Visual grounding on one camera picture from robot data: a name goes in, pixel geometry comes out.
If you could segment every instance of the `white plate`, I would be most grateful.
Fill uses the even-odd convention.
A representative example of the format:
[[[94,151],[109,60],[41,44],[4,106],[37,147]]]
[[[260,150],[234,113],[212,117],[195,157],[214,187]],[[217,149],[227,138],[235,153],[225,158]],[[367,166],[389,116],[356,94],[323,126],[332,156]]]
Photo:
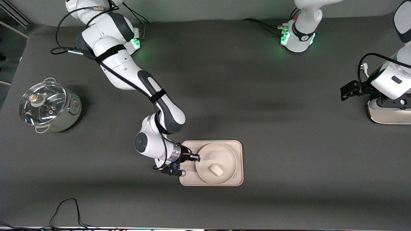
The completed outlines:
[[[200,162],[196,162],[198,175],[205,182],[219,185],[230,180],[237,169],[237,159],[233,150],[222,143],[210,143],[199,150]],[[210,167],[218,164],[224,171],[221,176],[214,174]]]

